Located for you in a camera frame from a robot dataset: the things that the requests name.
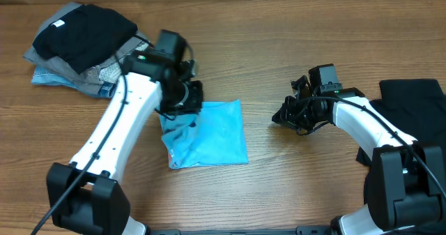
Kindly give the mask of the light blue printed t-shirt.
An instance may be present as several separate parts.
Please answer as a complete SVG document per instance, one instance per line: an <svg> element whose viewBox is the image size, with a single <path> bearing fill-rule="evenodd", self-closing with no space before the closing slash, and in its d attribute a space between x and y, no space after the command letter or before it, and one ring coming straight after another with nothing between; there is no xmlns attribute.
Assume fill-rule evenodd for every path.
<svg viewBox="0 0 446 235"><path fill-rule="evenodd" d="M241 102L204 102L199 114L160 117L169 167L247 164Z"/></svg>

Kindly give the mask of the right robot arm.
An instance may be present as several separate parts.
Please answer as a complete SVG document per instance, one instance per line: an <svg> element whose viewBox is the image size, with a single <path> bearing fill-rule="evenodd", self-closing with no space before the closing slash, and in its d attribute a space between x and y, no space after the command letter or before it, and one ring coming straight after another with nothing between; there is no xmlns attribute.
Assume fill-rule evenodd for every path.
<svg viewBox="0 0 446 235"><path fill-rule="evenodd" d="M345 89L325 64L291 82L272 121L299 136L331 123L347 132L371 161L366 204L328 226L297 227L297 234L416 234L445 224L445 166L438 145L420 142L392 125L356 88Z"/></svg>

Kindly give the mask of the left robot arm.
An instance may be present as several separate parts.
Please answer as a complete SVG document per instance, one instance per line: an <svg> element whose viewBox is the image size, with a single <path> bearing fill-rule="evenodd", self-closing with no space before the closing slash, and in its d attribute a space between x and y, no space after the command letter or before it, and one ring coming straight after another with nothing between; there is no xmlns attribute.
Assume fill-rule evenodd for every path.
<svg viewBox="0 0 446 235"><path fill-rule="evenodd" d="M50 209L34 233L52 220L78 234L150 234L148 225L132 218L121 181L153 112L173 121L201 111L202 83L193 79L197 63L183 58L191 51L179 33L163 29L154 45L124 58L114 97L85 145L67 165L50 167Z"/></svg>

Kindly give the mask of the folded grey garment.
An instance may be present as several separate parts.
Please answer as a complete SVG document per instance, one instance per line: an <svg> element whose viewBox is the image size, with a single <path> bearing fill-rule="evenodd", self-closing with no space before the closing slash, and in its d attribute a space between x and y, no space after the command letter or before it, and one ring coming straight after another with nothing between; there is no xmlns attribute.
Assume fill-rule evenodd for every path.
<svg viewBox="0 0 446 235"><path fill-rule="evenodd" d="M70 80L73 84L76 84L81 89L85 89L89 93L97 93L104 82L114 84L118 79L120 71L117 61L122 61L126 55L135 50L144 50L147 47L147 37L138 31L136 37L129 39L119 48L117 57L111 56L102 63L94 65L80 74L74 71L66 61L58 56L52 57L51 59L42 58L34 47L30 47L25 52L24 58L36 66L42 66L51 73Z"/></svg>

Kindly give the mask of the black garment at right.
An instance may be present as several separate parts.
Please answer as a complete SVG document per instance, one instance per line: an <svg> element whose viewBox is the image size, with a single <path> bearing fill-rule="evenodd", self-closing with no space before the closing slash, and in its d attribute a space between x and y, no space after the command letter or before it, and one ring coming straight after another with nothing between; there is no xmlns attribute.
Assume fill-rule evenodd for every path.
<svg viewBox="0 0 446 235"><path fill-rule="evenodd" d="M370 105L391 124L445 152L445 94L435 79L379 82L381 98Z"/></svg>

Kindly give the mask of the folded black garment on stack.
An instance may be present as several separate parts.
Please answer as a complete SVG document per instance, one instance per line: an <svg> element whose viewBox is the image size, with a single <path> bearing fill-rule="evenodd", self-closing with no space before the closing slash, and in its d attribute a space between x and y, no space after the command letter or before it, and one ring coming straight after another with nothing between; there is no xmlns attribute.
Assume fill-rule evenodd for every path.
<svg viewBox="0 0 446 235"><path fill-rule="evenodd" d="M60 57L78 74L106 61L138 28L115 10L88 4L43 29L33 47L44 59Z"/></svg>

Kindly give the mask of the folded blue denim garment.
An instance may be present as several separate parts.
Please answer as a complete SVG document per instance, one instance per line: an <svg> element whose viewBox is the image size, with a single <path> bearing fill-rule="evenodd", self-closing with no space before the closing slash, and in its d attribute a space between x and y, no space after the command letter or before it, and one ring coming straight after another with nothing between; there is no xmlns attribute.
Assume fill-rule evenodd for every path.
<svg viewBox="0 0 446 235"><path fill-rule="evenodd" d="M73 84L70 80L60 75L51 73L42 66L36 66L31 83L32 85L41 86L66 86L94 98L112 98L116 90L116 84L104 82L98 89L97 93L89 93L85 89L81 89L76 84Z"/></svg>

